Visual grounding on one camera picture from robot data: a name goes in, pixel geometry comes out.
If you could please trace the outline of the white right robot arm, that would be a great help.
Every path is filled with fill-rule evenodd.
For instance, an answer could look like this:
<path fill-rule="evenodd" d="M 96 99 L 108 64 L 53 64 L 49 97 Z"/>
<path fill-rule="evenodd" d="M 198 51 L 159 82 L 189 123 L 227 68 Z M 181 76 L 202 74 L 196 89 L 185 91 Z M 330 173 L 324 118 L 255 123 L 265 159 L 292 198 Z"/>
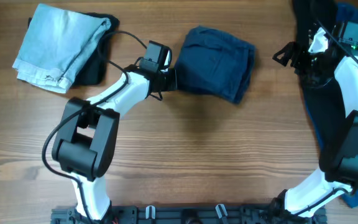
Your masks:
<path fill-rule="evenodd" d="M 358 26 L 309 28 L 274 59 L 295 69 L 321 148 L 316 170 L 285 191 L 284 211 L 309 218 L 336 197 L 358 206 Z"/>

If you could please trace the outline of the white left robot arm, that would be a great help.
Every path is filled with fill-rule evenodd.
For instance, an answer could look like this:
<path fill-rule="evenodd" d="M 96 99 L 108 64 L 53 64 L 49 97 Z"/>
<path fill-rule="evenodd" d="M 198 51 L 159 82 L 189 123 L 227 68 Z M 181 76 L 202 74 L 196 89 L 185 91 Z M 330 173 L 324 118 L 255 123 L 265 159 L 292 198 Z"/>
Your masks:
<path fill-rule="evenodd" d="M 62 120 L 52 131 L 52 159 L 57 173 L 73 182 L 77 204 L 60 218 L 55 209 L 52 223 L 111 223 L 111 200 L 106 191 L 105 173 L 112 162 L 119 121 L 132 107 L 162 93 L 177 89 L 177 73 L 168 68 L 156 72 L 128 66 L 120 79 L 97 96 L 72 98 L 65 105 Z"/>

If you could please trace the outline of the dark blue denim shorts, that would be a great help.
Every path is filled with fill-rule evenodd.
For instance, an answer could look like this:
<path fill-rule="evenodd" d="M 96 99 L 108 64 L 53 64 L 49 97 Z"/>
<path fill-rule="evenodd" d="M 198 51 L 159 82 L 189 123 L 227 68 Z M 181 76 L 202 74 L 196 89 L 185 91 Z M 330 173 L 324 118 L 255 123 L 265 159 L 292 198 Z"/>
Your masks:
<path fill-rule="evenodd" d="M 189 31 L 174 69 L 179 90 L 239 104 L 250 85 L 255 46 L 221 30 Z"/>

